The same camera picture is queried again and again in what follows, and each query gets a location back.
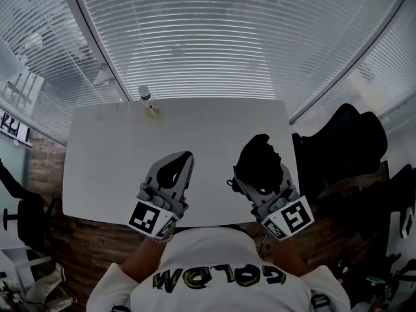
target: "black office chair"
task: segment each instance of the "black office chair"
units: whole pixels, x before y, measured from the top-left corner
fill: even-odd
[[[387,137],[371,112],[360,114],[343,104],[329,122],[312,136],[292,134],[300,194],[315,199],[326,183],[372,174],[380,169]]]
[[[60,201],[59,198],[53,199],[44,213],[43,200],[21,200],[17,214],[9,214],[7,209],[3,211],[3,227],[7,230],[8,221],[17,220],[19,239],[33,250],[44,251],[45,237],[52,245],[56,243],[51,233],[51,227],[56,227],[51,223],[51,214],[55,204]]]
[[[1,159],[0,181],[13,198],[21,199],[17,214],[9,214],[7,209],[3,211],[3,227],[7,230],[8,221],[17,220],[19,239],[27,246],[34,250],[44,251],[45,236],[53,246],[56,246],[57,241],[52,237],[51,227],[72,233],[71,229],[66,229],[51,223],[52,210],[55,204],[62,200],[60,198],[53,199],[45,213],[44,199],[39,194],[24,189],[3,166]]]
[[[328,200],[315,200],[320,205],[315,217],[323,219],[337,211],[351,229],[368,240],[383,217],[400,212],[400,236],[405,239],[415,215],[416,171],[405,165],[393,178],[377,181],[355,194],[332,194]]]

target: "white table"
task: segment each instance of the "white table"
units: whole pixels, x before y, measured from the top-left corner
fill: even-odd
[[[150,118],[140,102],[75,111],[66,150],[65,215],[125,224],[128,208],[150,166],[164,156],[193,152],[194,171],[185,192],[190,205],[178,226],[252,222],[251,203],[226,181],[247,142],[266,133],[298,186],[288,117],[282,101],[260,99],[164,99]]]

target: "cable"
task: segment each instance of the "cable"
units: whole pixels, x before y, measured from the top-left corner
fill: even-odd
[[[268,233],[265,235],[264,239],[261,241],[261,245],[260,245],[260,249],[259,249],[259,253],[258,253],[259,257],[261,257],[263,259],[263,261],[265,260],[265,257],[263,255],[261,255],[261,252],[263,251],[263,245],[264,245],[267,237],[268,237]]]

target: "window blinds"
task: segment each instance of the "window blinds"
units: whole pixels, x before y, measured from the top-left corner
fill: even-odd
[[[131,99],[284,100],[296,116],[397,0],[84,0]]]
[[[120,100],[65,0],[0,0],[0,10],[2,64],[21,65],[0,68],[2,103],[65,143],[76,107]]]
[[[405,0],[391,24],[351,69],[294,124],[316,133],[343,103],[383,116],[416,93],[416,0]]]

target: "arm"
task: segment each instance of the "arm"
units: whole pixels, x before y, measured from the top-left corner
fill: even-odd
[[[272,243],[273,264],[295,276],[307,273],[306,264],[300,258],[294,242],[290,239],[283,241],[274,240]]]
[[[143,282],[157,270],[166,244],[159,244],[149,238],[144,239],[131,257],[122,264],[123,273],[139,283]]]
[[[131,292],[156,271],[165,247],[166,243],[146,238],[122,266],[113,263],[92,291],[86,311],[110,312],[114,306],[130,308]]]

